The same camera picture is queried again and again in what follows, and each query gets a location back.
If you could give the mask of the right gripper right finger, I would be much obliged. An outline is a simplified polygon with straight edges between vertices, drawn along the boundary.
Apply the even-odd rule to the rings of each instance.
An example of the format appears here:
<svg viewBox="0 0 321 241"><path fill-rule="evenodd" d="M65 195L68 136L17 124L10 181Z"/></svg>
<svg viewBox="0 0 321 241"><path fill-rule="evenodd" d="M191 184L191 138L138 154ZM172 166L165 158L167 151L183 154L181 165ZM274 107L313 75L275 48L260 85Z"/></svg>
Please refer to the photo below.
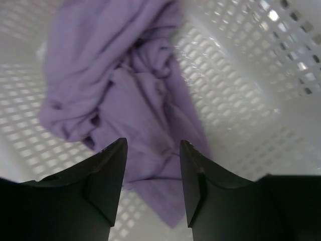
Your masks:
<svg viewBox="0 0 321 241"><path fill-rule="evenodd" d="M188 227L194 240L320 240L320 176L242 178L181 141Z"/></svg>

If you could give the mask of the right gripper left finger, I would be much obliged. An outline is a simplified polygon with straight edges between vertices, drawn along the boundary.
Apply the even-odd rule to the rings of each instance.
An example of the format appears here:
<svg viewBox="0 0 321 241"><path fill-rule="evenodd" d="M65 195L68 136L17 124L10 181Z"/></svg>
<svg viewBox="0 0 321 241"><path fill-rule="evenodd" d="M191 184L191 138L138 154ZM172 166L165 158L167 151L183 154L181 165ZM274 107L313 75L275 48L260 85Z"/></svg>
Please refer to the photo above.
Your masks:
<svg viewBox="0 0 321 241"><path fill-rule="evenodd" d="M40 181L1 179L1 240L108 240L126 158L120 138Z"/></svg>

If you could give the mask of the purple t shirt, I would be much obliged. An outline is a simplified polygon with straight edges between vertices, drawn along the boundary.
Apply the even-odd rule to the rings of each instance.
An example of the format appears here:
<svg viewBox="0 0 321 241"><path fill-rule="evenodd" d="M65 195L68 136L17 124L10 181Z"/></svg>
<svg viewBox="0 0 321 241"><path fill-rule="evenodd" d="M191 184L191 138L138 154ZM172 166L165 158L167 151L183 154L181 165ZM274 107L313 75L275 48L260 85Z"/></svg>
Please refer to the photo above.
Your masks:
<svg viewBox="0 0 321 241"><path fill-rule="evenodd" d="M185 215L180 142L211 154L171 43L180 15L178 1L63 1L39 113L48 131L96 152L126 138L123 186L170 227Z"/></svg>

